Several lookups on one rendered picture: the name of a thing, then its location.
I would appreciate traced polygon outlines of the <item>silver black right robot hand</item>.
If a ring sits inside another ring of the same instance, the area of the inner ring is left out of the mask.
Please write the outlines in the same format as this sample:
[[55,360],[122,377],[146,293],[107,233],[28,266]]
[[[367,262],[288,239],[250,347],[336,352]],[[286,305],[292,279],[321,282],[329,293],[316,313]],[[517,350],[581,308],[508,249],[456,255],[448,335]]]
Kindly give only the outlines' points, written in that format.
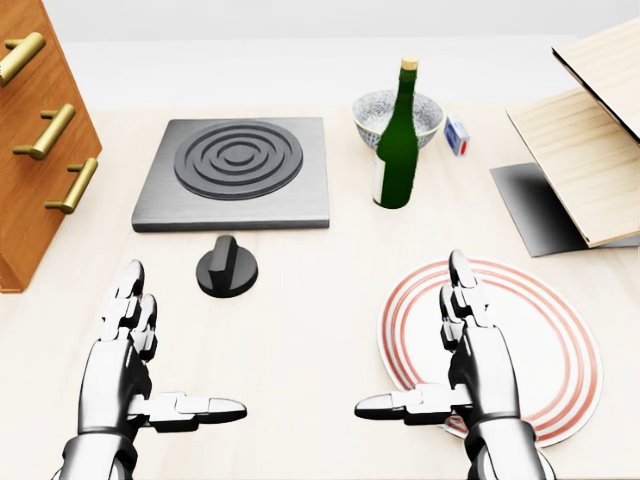
[[449,384],[419,384],[366,398],[354,408],[357,417],[439,425],[456,414],[468,430],[482,421],[521,417],[511,356],[487,313],[484,287],[461,251],[451,252],[448,267],[450,280],[441,287],[439,305],[442,343],[452,353]]

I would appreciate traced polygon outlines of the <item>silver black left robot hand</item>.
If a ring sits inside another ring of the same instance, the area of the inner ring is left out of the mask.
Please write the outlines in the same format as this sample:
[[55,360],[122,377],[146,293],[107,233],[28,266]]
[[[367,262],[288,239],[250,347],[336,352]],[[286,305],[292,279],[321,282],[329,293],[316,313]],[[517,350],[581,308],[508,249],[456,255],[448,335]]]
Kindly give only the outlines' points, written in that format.
[[183,392],[151,396],[148,363],[158,346],[157,302],[143,292],[144,280],[142,263],[131,261],[106,303],[102,333],[92,346],[82,380],[78,431],[134,439],[141,428],[191,432],[202,424],[245,418],[245,405],[231,399]]

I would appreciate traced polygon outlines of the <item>round black stove knob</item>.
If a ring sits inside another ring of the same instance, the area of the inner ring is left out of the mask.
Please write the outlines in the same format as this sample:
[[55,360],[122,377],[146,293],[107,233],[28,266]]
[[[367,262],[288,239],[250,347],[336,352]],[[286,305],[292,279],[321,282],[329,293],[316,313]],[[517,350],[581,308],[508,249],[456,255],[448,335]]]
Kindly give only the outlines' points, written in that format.
[[198,262],[196,279],[200,289],[216,298],[232,298],[249,290],[258,278],[253,254],[239,246],[234,236],[221,235],[214,248]]

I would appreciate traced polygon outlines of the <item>flat dark grey stove plate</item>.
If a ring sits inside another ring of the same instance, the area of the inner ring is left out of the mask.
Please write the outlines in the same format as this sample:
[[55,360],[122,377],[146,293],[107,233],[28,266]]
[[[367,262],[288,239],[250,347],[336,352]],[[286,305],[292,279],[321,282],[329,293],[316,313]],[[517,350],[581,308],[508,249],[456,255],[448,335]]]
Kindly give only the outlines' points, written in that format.
[[131,223],[137,232],[328,227],[322,119],[169,121]]

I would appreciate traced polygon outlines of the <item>white plate with red rings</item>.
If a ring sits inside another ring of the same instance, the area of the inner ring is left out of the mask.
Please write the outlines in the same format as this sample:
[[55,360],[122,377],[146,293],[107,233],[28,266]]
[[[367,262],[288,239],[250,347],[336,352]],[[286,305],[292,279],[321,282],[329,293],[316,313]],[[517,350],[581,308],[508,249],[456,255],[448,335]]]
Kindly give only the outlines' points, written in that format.
[[[500,328],[517,378],[522,418],[537,445],[576,434],[593,415],[603,388],[597,342],[561,294],[530,273],[496,260],[473,258],[489,319]],[[396,387],[448,381],[451,352],[441,340],[439,292],[448,263],[419,266],[399,279],[383,301],[377,336],[382,361]]]

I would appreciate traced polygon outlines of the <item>wooden cabinet with drawers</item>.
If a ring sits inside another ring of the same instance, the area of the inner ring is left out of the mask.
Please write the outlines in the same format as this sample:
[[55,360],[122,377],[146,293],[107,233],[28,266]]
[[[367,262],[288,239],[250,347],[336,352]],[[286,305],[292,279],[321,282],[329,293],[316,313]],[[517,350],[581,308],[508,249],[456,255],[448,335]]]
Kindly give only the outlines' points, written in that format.
[[[8,83],[0,87],[0,292],[16,293],[29,284],[51,240],[67,216],[46,209],[62,200],[82,164],[102,150],[76,81],[42,0],[0,0],[0,59],[6,39],[41,33],[46,45]],[[74,117],[46,158],[16,155],[16,145],[33,144],[50,121],[41,110],[72,104]]]

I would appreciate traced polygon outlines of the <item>small blue white printed box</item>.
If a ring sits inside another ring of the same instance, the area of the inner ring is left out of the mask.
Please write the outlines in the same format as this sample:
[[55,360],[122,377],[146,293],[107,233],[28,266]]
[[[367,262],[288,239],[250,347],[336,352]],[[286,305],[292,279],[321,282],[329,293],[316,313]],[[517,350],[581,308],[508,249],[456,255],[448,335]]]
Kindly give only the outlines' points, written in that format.
[[462,122],[454,115],[448,115],[444,127],[444,135],[452,152],[463,157],[468,150],[470,135]]

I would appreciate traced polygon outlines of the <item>green glass bottle with cork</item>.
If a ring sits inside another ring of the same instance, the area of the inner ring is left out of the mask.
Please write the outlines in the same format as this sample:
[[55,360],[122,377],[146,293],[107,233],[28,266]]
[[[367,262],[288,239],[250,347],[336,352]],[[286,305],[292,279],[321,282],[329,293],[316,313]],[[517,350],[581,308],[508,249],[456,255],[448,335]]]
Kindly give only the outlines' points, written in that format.
[[410,199],[419,154],[413,123],[414,89],[418,59],[401,61],[394,109],[376,148],[373,200],[386,209],[399,209]]

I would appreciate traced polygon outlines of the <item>pale wooden slat tray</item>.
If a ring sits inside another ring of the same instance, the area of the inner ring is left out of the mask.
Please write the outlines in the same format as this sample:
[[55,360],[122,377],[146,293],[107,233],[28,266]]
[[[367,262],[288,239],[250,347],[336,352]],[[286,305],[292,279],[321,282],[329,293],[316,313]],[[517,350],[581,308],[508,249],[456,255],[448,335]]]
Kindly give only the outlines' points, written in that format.
[[640,246],[640,17],[552,52],[579,85],[508,110],[533,160],[496,186],[533,257]]

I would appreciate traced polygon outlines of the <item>patterned grey ceramic bowl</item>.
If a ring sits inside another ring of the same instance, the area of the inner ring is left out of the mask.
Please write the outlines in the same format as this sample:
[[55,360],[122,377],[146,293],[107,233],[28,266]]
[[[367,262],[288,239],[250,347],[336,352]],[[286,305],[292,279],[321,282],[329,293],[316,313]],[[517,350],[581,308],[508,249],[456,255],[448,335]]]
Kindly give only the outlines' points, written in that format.
[[[380,136],[391,119],[396,96],[393,90],[378,90],[358,98],[352,106],[357,131],[373,150],[377,149]],[[444,112],[433,99],[414,94],[413,124],[420,149],[432,140],[444,121]]]

